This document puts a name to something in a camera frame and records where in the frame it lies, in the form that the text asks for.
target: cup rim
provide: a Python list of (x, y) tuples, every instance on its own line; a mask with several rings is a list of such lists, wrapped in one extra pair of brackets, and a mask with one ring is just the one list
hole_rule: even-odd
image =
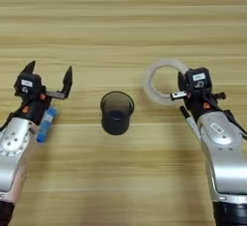
[(129, 96), (127, 93), (122, 92), (122, 91), (111, 91), (111, 92), (108, 92), (107, 94), (105, 94), (105, 95), (103, 96), (103, 98), (101, 99), (101, 102), (100, 102), (100, 108), (101, 108), (102, 113), (105, 113), (105, 111), (104, 111), (104, 109), (103, 109), (103, 102), (104, 102), (105, 98), (106, 98), (107, 96), (111, 95), (111, 94), (122, 94), (122, 95), (125, 95), (127, 98), (129, 98), (132, 107), (131, 107), (131, 110), (129, 111), (129, 114), (128, 114), (127, 116), (125, 116), (125, 118), (126, 118), (126, 117), (130, 117), (130, 116), (133, 114), (133, 112), (134, 112), (134, 109), (135, 109), (135, 102), (134, 102), (134, 100), (132, 99), (131, 96)]

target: wooden table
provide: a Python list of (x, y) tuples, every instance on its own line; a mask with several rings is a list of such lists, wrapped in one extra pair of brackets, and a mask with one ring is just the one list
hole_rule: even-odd
[[(70, 98), (30, 164), (13, 226), (214, 225), (200, 144), (177, 106), (142, 89), (145, 69), (172, 57), (210, 69), (214, 91), (247, 127), (247, 0), (0, 0), (0, 120), (19, 105), (13, 85), (27, 62), (48, 89), (73, 66)], [(163, 92), (177, 74), (155, 78)], [(136, 103), (129, 131), (100, 124), (104, 94)]]

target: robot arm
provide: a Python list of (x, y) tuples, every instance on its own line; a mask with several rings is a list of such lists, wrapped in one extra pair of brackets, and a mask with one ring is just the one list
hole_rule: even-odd
[(20, 107), (11, 113), (0, 132), (0, 225), (8, 225), (21, 193), (29, 159), (36, 148), (36, 136), (53, 98), (66, 99), (72, 85), (72, 69), (67, 71), (61, 92), (47, 92), (30, 63), (17, 78), (15, 95)]
[[(231, 111), (218, 106), (224, 93), (212, 94), (205, 68), (178, 74), (180, 92), (171, 99), (183, 99), (193, 115), (191, 128), (206, 155), (206, 172), (217, 226), (247, 225), (247, 160), (242, 150), (246, 131)], [(185, 118), (190, 118), (181, 107)]]

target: blue marker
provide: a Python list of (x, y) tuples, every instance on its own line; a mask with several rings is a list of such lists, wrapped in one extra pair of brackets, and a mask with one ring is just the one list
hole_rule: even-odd
[(47, 137), (47, 133), (51, 128), (52, 121), (58, 115), (58, 111), (54, 107), (49, 107), (41, 121), (41, 126), (39, 129), (39, 133), (37, 135), (37, 141), (39, 143), (44, 143)]

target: tape roll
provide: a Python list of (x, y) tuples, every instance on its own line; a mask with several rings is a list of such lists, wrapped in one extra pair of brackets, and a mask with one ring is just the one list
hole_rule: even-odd
[(182, 72), (183, 74), (188, 71), (188, 67), (186, 67), (179, 60), (158, 60), (154, 62), (150, 67), (148, 67), (143, 80), (143, 88), (147, 96), (154, 102), (162, 105), (172, 105), (176, 102), (171, 100), (170, 94), (162, 94), (161, 92), (157, 91), (157, 89), (153, 85), (153, 77), (155, 73), (159, 69), (164, 67), (174, 68)]

